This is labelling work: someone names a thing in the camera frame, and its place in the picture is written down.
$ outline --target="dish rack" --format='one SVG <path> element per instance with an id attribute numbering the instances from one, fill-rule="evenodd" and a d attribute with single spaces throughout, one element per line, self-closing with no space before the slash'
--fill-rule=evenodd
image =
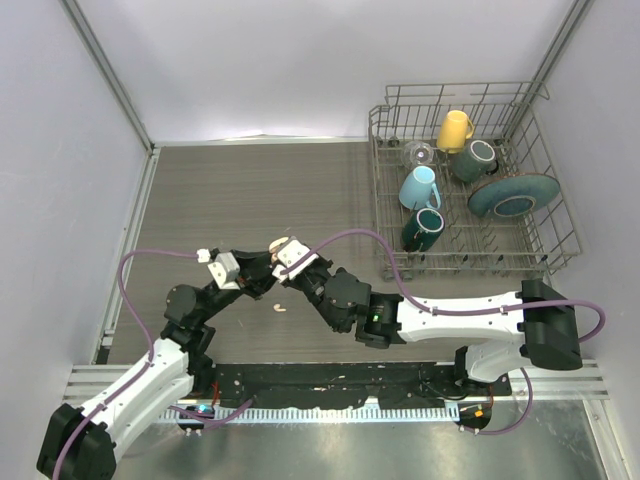
<path id="1" fill-rule="evenodd" d="M 516 173 L 539 173 L 558 179 L 556 169 L 531 109 L 535 97 L 549 100 L 543 84 L 532 82 L 389 85 L 384 105 L 369 112 L 375 229 L 391 245 L 404 280 L 416 273 L 464 271 L 523 278 L 554 274 L 582 253 L 573 215 L 560 194 L 534 213 L 500 221 L 481 219 L 467 208 L 471 193 L 490 181 Z M 402 250 L 401 231 L 411 212 L 398 200 L 409 171 L 401 162 L 404 145 L 422 140 L 435 147 L 449 110 L 462 110 L 475 125 L 473 139 L 489 142 L 499 168 L 473 184 L 460 182 L 451 172 L 450 155 L 436 151 L 429 166 L 436 173 L 442 197 L 440 213 L 445 230 L 427 252 Z M 382 274 L 391 280 L 391 265 L 378 248 Z"/>

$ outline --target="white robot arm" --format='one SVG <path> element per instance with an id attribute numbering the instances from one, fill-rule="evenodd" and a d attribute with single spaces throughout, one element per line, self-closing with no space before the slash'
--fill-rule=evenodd
<path id="1" fill-rule="evenodd" d="M 64 404 L 56 410 L 38 458 L 38 470 L 52 478 L 62 445 L 86 418 L 86 412 L 104 407 L 74 442 L 60 479 L 111 478 L 124 452 L 165 409 L 211 385 L 215 368 L 205 352 L 215 330 L 205 323 L 243 294 L 260 299 L 276 282 L 303 292 L 334 331 L 349 332 L 355 325 L 356 340 L 370 347 L 433 338 L 486 340 L 456 352 L 454 379 L 458 385 L 468 381 L 490 384 L 511 370 L 532 364 L 555 370 L 577 369 L 582 364 L 572 308 L 542 308 L 535 313 L 500 309 L 493 315 L 457 318 L 437 313 L 521 304 L 549 295 L 562 298 L 541 282 L 523 282 L 522 291 L 493 297 L 413 298 L 428 305 L 431 311 L 427 312 L 400 295 L 373 292 L 369 284 L 342 268 L 330 273 L 331 262 L 317 254 L 287 270 L 308 252 L 295 237 L 280 239 L 265 252 L 199 251 L 199 261 L 209 263 L 213 281 L 204 288 L 178 285 L 169 292 L 168 323 L 154 344 L 151 366 L 106 406 L 104 400 L 140 371 L 148 362 L 147 355 L 81 408 Z"/>

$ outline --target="dark teal mug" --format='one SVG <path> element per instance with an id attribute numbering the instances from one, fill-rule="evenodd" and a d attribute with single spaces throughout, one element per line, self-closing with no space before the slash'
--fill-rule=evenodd
<path id="1" fill-rule="evenodd" d="M 413 212 L 402 229 L 402 248 L 405 252 L 426 252 L 444 230 L 444 218 L 432 208 Z"/>
<path id="2" fill-rule="evenodd" d="M 496 166 L 496 152 L 491 145 L 474 140 L 453 157 L 451 171 L 463 182 L 473 183 Z"/>

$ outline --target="plate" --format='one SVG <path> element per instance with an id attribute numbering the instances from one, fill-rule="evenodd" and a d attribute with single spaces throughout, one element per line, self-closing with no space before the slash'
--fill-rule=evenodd
<path id="1" fill-rule="evenodd" d="M 497 178 L 476 189 L 467 202 L 480 218 L 503 219 L 535 212 L 560 193 L 558 181 L 541 173 L 519 173 Z"/>

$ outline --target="enclosure wall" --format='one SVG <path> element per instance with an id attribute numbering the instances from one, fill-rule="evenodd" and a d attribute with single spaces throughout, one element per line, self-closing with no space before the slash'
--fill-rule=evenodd
<path id="1" fill-rule="evenodd" d="M 388 83 L 529 80 L 570 0 L 81 0 L 155 141 L 366 135 Z"/>
<path id="2" fill-rule="evenodd" d="M 27 479 L 91 359 L 145 153 L 58 2 L 2 2 L 0 44 L 0 468 Z"/>
<path id="3" fill-rule="evenodd" d="M 638 18 L 635 0 L 594 2 L 551 76 L 551 101 L 537 104 L 585 240 L 584 254 L 554 278 L 564 295 L 601 303 L 609 315 L 584 349 L 604 372 L 632 462 L 640 450 L 632 413 L 640 394 Z"/>

